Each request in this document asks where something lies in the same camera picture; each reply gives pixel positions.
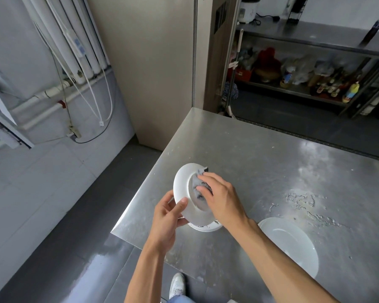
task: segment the forearm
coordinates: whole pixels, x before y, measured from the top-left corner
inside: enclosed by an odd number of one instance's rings
[[[128,286],[125,302],[160,302],[164,254],[146,243]]]
[[[250,257],[276,302],[337,302],[254,221],[239,220],[228,230]]]

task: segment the person's right hand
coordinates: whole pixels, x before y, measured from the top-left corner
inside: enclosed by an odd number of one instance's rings
[[[211,172],[205,172],[198,178],[212,188],[213,194],[203,186],[197,186],[196,189],[202,193],[213,215],[226,229],[247,219],[243,205],[232,184]]]

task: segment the lower shelf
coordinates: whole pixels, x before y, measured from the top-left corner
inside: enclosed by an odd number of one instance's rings
[[[266,89],[271,89],[287,94],[292,94],[294,96],[301,96],[303,98],[308,98],[316,101],[321,101],[321,102],[326,102],[338,106],[346,106],[348,103],[343,103],[342,101],[337,101],[337,100],[331,100],[327,98],[321,98],[318,96],[312,96],[309,92],[309,88],[305,85],[291,85],[289,88],[282,88],[280,86],[273,83],[258,83],[258,82],[247,82],[247,81],[241,81],[242,83],[245,83],[247,85],[253,85],[257,87],[262,87]]]

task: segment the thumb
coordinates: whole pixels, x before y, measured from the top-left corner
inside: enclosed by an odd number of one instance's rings
[[[181,212],[187,207],[188,204],[188,199],[187,198],[182,198],[175,206],[174,208],[170,211],[174,216],[177,218],[180,216]]]
[[[196,189],[204,196],[204,198],[207,200],[207,203],[213,202],[213,195],[209,191],[208,188],[204,186],[197,186]]]

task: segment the person's left hand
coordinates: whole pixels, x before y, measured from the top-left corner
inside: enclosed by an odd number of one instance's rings
[[[152,228],[147,243],[166,254],[175,241],[175,229],[188,223],[181,212],[187,207],[188,199],[175,203],[172,190],[168,191],[154,209]]]

